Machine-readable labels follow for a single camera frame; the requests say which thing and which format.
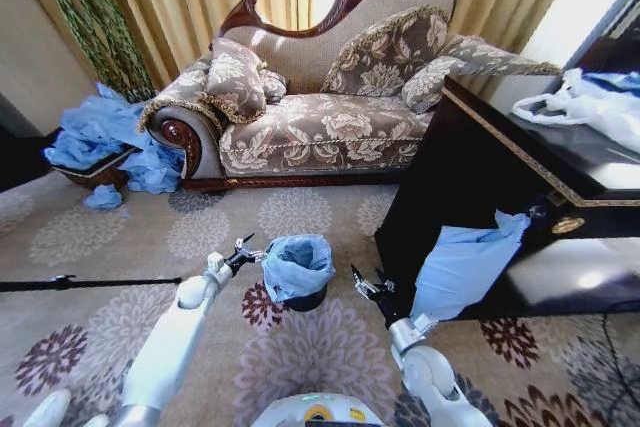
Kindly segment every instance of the floral carpet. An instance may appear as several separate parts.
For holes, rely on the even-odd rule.
[[[393,186],[238,190],[201,195],[126,193],[116,210],[86,209],[87,191],[52,173],[0,194],[3,280],[171,278],[279,235],[321,233],[336,276],[319,308],[273,304],[259,266],[246,265],[217,298],[189,376],[164,426],[247,426],[274,399],[304,392],[354,395],[388,425],[428,426],[401,385],[384,322],[352,286],[349,264],[380,267],[372,235]],[[68,387],[64,425],[113,413],[123,377],[175,287],[0,294],[0,427],[22,425],[50,392]],[[610,317],[617,359],[640,396],[640,315]],[[599,316],[441,324],[430,344],[493,425],[640,425],[618,382]]]

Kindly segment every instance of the gold knob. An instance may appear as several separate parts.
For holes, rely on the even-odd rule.
[[[582,217],[562,217],[556,224],[551,227],[551,232],[556,235],[567,234],[584,225]]]

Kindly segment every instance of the wooden desk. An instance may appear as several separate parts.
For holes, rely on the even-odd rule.
[[[537,126],[509,113],[516,100],[558,85],[555,77],[446,79],[444,97],[376,232],[385,273],[401,293],[401,310],[411,306],[415,279],[441,226],[494,227],[496,208],[534,218],[511,265],[526,266],[529,255],[559,239],[640,236],[639,154],[586,126]],[[603,269],[612,262],[603,261]],[[536,303],[508,272],[463,317],[597,312],[640,297],[640,280],[629,271],[609,286],[615,295],[607,282],[585,290],[575,279],[574,292]],[[580,269],[572,272],[580,275]],[[549,282],[548,272],[520,278]]]

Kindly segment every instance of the wooden basket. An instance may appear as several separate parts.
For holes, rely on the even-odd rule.
[[[136,147],[130,147],[124,152],[111,154],[85,170],[71,169],[60,165],[52,165],[51,167],[62,172],[71,182],[86,189],[93,190],[99,185],[113,184],[116,190],[119,190],[129,180],[129,174],[124,170],[118,170],[118,166],[136,150],[138,150]]]

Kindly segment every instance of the trash bin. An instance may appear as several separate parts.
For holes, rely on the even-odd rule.
[[[284,302],[298,312],[315,309],[327,293],[336,270],[331,246],[322,235],[278,237],[262,261],[264,285],[273,302]]]

